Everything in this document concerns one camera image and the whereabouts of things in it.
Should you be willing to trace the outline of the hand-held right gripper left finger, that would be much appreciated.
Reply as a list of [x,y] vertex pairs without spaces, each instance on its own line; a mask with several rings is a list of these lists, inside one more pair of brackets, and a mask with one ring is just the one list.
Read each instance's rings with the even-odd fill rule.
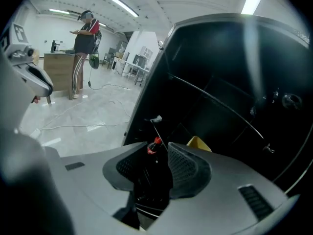
[[102,168],[105,179],[117,190],[133,191],[144,167],[147,143],[137,142],[114,149]]

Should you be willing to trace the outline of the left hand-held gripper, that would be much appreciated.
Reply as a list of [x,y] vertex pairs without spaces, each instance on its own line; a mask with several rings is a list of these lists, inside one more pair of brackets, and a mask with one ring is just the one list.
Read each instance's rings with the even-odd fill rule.
[[35,49],[29,44],[24,28],[12,23],[0,39],[4,55],[13,65],[15,72],[33,90],[36,96],[49,97],[53,83],[45,70],[34,63]]

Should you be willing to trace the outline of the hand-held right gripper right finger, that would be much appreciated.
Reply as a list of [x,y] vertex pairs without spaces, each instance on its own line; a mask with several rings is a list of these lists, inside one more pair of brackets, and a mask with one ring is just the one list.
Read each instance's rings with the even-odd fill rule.
[[201,157],[207,153],[187,145],[168,143],[168,167],[173,182],[170,199],[192,198],[208,185],[211,180],[211,166]]

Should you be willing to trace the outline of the beige plastic tray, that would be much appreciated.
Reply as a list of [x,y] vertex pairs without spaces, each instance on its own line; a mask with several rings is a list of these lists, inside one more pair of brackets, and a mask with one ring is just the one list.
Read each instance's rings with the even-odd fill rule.
[[187,146],[190,146],[192,148],[197,148],[205,151],[211,152],[212,150],[209,148],[209,146],[198,136],[193,136],[191,140],[187,143]]

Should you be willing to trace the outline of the black cabinet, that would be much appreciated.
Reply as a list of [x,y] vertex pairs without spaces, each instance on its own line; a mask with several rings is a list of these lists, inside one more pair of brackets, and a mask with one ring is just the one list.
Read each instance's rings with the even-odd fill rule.
[[313,183],[313,48],[292,27],[241,14],[173,26],[135,105],[123,144],[186,144],[249,165],[287,195]]

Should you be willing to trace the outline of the dark wooden cabinet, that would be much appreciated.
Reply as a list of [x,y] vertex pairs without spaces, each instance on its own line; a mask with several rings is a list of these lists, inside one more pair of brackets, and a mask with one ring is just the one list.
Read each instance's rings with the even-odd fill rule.
[[83,88],[84,53],[46,53],[44,71],[53,83],[53,91],[66,91],[70,100],[77,99]]

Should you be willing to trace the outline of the red-capped cola bottle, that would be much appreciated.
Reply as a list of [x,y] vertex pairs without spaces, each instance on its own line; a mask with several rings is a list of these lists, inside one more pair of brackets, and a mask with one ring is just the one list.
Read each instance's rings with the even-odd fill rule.
[[160,137],[156,137],[147,147],[147,158],[152,165],[160,165],[162,155],[162,141]]

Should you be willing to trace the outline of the black green hanging device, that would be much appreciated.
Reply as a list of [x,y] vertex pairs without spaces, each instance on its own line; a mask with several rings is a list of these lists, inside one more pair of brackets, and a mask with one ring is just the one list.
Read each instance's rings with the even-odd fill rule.
[[97,50],[89,54],[89,65],[95,70],[99,68],[99,52]]

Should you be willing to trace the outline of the black appliance with faucet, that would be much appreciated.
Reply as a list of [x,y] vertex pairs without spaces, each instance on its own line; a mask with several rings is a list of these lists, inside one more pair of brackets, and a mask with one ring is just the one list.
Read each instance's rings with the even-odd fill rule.
[[147,62],[147,58],[145,56],[138,55],[138,54],[135,55],[134,60],[133,60],[133,64],[136,64],[140,67],[145,66],[146,62]]

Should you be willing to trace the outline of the metal frame table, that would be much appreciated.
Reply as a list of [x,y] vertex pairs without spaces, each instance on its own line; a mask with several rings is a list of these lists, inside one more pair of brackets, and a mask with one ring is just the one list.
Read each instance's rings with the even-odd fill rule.
[[126,75],[127,79],[134,77],[134,84],[143,86],[150,73],[149,67],[141,67],[137,64],[126,61],[125,66],[121,72],[121,76]]

